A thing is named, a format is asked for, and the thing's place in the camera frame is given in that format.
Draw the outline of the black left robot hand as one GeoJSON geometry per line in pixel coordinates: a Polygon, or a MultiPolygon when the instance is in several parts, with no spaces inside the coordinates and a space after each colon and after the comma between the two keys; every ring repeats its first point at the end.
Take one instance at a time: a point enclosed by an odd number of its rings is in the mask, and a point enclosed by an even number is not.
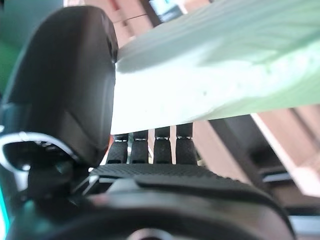
{"type": "Polygon", "coordinates": [[[265,192],[196,162],[193,125],[110,142],[118,43],[94,6],[50,15],[0,102],[0,208],[8,240],[294,240],[265,192]]]}

